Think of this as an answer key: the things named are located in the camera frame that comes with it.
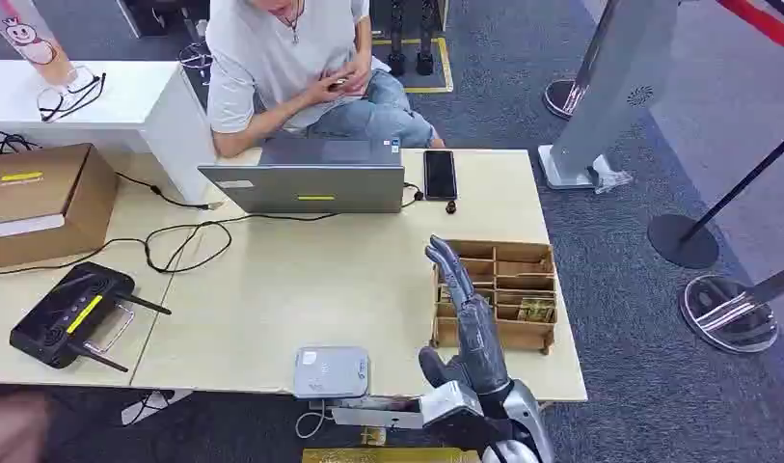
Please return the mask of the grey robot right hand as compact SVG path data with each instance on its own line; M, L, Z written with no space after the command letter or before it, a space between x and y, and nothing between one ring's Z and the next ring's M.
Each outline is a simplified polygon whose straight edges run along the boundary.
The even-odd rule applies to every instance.
M511 388L491 305L474 288L470 275L448 243L431 235L426 256L437 264L457 317L458 353L444 362L425 346L419 365L426 381L437 388L459 381L478 395L504 394Z

